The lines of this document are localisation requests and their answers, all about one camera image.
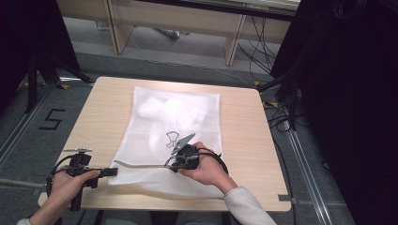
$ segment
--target sleeve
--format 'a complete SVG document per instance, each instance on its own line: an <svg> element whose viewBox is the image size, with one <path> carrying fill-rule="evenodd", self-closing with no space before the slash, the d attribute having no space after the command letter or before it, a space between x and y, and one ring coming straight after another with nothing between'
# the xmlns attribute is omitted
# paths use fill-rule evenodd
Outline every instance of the sleeve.
<svg viewBox="0 0 398 225"><path fill-rule="evenodd" d="M224 196L225 204L232 215L244 225L276 225L275 221L264 211L260 202L244 187L236 187Z"/></svg>
<svg viewBox="0 0 398 225"><path fill-rule="evenodd" d="M28 218L23 218L20 221L18 221L17 225L32 225L32 224L29 222Z"/></svg>

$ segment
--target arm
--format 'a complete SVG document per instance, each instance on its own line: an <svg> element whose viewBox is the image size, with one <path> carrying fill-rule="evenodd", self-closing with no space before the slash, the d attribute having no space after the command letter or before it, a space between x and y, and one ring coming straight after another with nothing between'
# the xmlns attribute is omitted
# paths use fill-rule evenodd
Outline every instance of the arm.
<svg viewBox="0 0 398 225"><path fill-rule="evenodd" d="M49 224L53 225L69 208L70 202L77 195L85 181L96 178L100 171L86 172L82 175L71 177L66 172L59 172L54 177L52 194L40 209L28 219L21 220L21 224Z"/></svg>
<svg viewBox="0 0 398 225"><path fill-rule="evenodd" d="M196 148L206 148L201 142ZM179 170L183 175L204 184L217 187L225 196L225 204L232 215L242 224L275 224L269 214L261 207L260 202L244 187L224 172L221 165L210 156L200 156L196 170Z"/></svg>

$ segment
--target gray carpet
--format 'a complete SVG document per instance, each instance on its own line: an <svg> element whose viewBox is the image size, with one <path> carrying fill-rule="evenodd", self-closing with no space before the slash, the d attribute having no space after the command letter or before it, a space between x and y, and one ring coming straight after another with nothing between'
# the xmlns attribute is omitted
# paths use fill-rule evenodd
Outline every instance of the gray carpet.
<svg viewBox="0 0 398 225"><path fill-rule="evenodd" d="M137 78L146 80L184 82L184 83L204 83L213 85L248 87L253 85L256 79L249 72L222 70L222 72L238 76L240 79L222 75L211 69L196 67L172 67L164 64L153 64L143 60L114 58L108 56L98 56L78 53L82 71L90 77L96 79L98 76L115 76L123 78ZM70 76L63 70L59 71L61 76ZM271 78L262 74L254 74L257 78L270 81ZM85 100L91 87L82 82L70 82L68 89L54 89L46 98L38 111L35 120L23 135L23 138L16 149L8 158L6 164L1 168L0 178L15 181L33 182L44 184L45 178L59 157L73 125L84 106ZM274 101L276 89L272 89L261 95L266 101ZM14 97L5 112L0 117L0 143L3 143L12 128L22 117L26 105L26 87L22 88ZM46 130L43 127L51 128L55 125L54 121L45 121L50 110L58 109L63 112L53 112L52 117L60 119L57 129ZM268 119L275 113L273 110L266 110ZM319 148L314 141L311 129L303 126L305 121L299 119L298 135L305 154L313 170L316 182L327 202L333 224L354 224L344 200L336 187L333 177L327 169L322 166L323 158ZM283 175L287 182L287 174L290 177L292 194L297 198L295 204L296 212L293 210L286 213L270 212L270 215L278 224L293 224L294 217L297 224L320 224L317 214L314 211L312 200L302 178L299 165L293 153L288 136L273 128L271 130L276 142L281 147L278 151ZM284 169L282 156L286 163L287 171ZM37 193L30 187L5 187L0 186L0 221L1 224L15 224L20 218L27 217L38 209ZM80 216L79 213L67 213L64 224L75 224ZM96 211L88 211L84 216L82 224L92 224Z"/></svg>

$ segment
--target white fabric bag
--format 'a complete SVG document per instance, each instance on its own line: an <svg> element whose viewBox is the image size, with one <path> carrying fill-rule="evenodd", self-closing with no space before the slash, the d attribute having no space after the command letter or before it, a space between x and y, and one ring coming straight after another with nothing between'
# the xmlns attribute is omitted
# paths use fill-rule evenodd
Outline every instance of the white fabric bag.
<svg viewBox="0 0 398 225"><path fill-rule="evenodd" d="M109 185L134 184L174 195L222 198L216 187L163 167L176 141L192 133L196 135L190 144L201 141L215 153L222 152L219 94L136 87L131 119L111 165L119 168L118 175L109 177Z"/></svg>

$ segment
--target hand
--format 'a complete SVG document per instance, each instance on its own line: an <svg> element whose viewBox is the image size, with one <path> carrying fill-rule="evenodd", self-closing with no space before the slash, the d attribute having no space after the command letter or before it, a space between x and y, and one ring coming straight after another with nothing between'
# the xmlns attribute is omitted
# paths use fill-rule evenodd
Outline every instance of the hand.
<svg viewBox="0 0 398 225"><path fill-rule="evenodd" d="M193 146L197 149L206 148L201 142L197 142ZM207 150L199 150L199 152L208 153ZM237 187L235 181L225 173L220 163L211 156L199 156L199 166L195 170L180 169L179 172L201 184L214 185L224 194Z"/></svg>
<svg viewBox="0 0 398 225"><path fill-rule="evenodd" d="M54 176L52 193L41 208L29 218L32 225L53 225L70 206L72 199L79 193L85 181L96 178L100 171L91 171L71 177L66 172Z"/></svg>

